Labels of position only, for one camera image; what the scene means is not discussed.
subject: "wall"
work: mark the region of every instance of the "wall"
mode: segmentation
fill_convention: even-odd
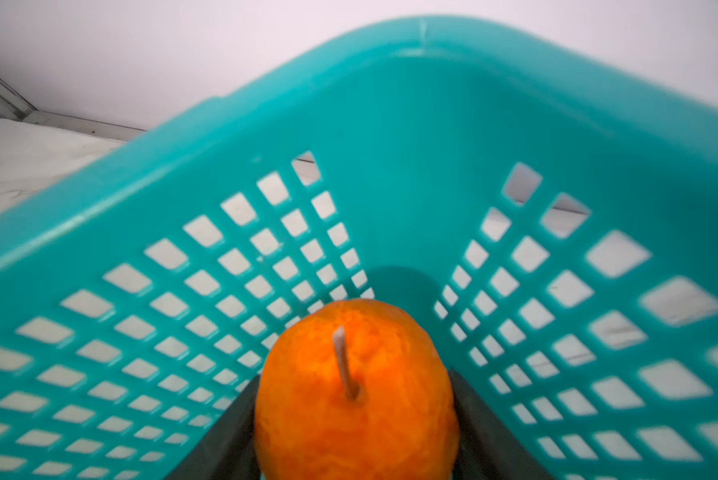
[[[0,0],[0,78],[41,110],[152,128],[411,14],[493,19],[718,106],[718,0]]]

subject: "orange fruit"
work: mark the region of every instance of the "orange fruit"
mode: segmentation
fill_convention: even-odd
[[[341,326],[354,399],[332,339]],[[268,480],[446,480],[458,438],[447,370],[428,334],[394,306],[330,303],[268,354],[255,403]]]

